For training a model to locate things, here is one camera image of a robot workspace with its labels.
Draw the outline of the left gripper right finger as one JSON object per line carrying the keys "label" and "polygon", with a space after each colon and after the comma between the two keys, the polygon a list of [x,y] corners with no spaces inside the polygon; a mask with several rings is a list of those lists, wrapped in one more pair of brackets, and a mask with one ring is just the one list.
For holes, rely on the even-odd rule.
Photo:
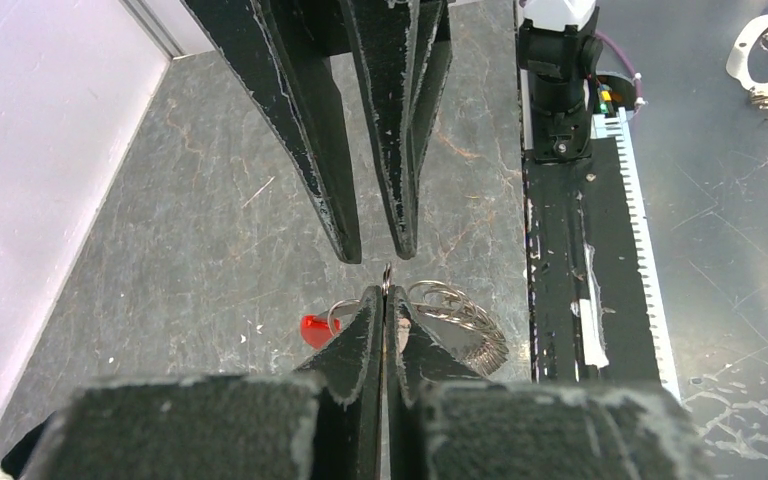
{"label": "left gripper right finger", "polygon": [[648,383],[494,383],[386,294],[389,465],[394,479],[709,479],[687,412]]}

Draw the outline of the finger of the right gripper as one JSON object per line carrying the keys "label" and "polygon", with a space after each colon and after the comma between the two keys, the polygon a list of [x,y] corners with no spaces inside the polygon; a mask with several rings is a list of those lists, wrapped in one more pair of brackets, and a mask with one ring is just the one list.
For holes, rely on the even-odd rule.
{"label": "finger of the right gripper", "polygon": [[298,1],[188,1],[293,161],[337,258],[362,260],[343,100]]}
{"label": "finger of the right gripper", "polygon": [[420,176],[452,61],[445,1],[340,4],[396,254],[416,255]]}

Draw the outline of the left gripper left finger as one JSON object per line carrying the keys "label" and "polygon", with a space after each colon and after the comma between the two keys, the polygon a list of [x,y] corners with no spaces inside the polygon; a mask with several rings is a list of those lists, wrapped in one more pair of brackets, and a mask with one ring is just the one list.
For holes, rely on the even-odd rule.
{"label": "left gripper left finger", "polygon": [[384,295],[281,375],[106,378],[45,429],[30,479],[375,479]]}

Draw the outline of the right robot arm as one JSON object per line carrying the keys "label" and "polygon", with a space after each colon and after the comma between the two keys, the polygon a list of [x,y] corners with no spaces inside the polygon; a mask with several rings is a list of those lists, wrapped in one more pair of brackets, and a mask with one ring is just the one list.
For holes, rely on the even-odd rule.
{"label": "right robot arm", "polygon": [[[343,99],[330,67],[350,54],[397,255],[418,244],[421,169],[452,61],[446,1],[190,1],[187,10],[289,154],[336,257],[362,260]],[[519,1],[516,65],[537,158],[590,152],[603,43],[593,1]]]}

